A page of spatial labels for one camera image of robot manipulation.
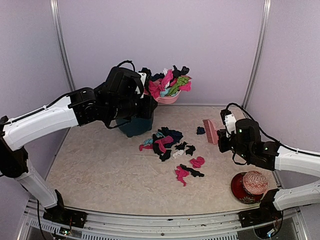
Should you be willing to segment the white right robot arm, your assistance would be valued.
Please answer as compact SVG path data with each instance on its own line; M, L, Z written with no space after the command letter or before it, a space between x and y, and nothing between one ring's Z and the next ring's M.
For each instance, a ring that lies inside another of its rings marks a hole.
M237 120L229 114L222 122L224 128L217 131L220 152L231 151L245 164L265 170L320 176L319 153L295 149L277 140L262 141L258 122L249 118ZM289 189L272 189L265 194L255 216L260 222L266 222L276 211L319 202L319 181Z

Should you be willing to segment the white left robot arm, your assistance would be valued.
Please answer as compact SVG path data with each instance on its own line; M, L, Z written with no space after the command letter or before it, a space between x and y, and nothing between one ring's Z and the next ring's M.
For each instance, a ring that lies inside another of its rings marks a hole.
M148 68L140 71L114 66L99 86L65 93L32 112L0 120L0 171L19 182L38 202L63 223L70 218L61 194L52 189L34 169L26 145L56 132L101 122L116 129L133 118L150 119L157 102L145 93L151 78Z

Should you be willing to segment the pink hand brush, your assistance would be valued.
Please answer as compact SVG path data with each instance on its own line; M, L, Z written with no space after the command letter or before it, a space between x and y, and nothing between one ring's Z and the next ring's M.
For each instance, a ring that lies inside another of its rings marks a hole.
M203 119L202 120L205 134L207 137L207 141L210 144L217 145L218 144L218 134L217 127L212 119Z

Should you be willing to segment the pink plastic dustpan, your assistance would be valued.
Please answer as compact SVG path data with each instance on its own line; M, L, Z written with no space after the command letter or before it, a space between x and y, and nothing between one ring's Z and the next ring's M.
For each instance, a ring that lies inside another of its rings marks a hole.
M164 104L164 105L170 105L170 104L174 104L178 98L179 98L179 95L182 91L179 90L176 95L174 96L164 96L164 97L157 97L155 100L159 103L159 104Z

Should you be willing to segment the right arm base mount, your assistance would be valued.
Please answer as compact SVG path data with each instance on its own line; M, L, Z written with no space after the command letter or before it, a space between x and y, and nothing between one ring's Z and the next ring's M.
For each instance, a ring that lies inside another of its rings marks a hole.
M259 207L251 210L244 210L238 213L242 228L265 224L281 219L283 211L277 210L274 205L275 195L279 189L269 190L261 200Z

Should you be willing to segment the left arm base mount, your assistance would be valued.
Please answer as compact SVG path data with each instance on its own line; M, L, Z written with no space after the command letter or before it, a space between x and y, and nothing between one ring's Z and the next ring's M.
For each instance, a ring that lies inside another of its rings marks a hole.
M87 220L87 213L66 208L60 192L56 189L54 191L57 197L57 205L45 208L43 218L54 223L83 229Z

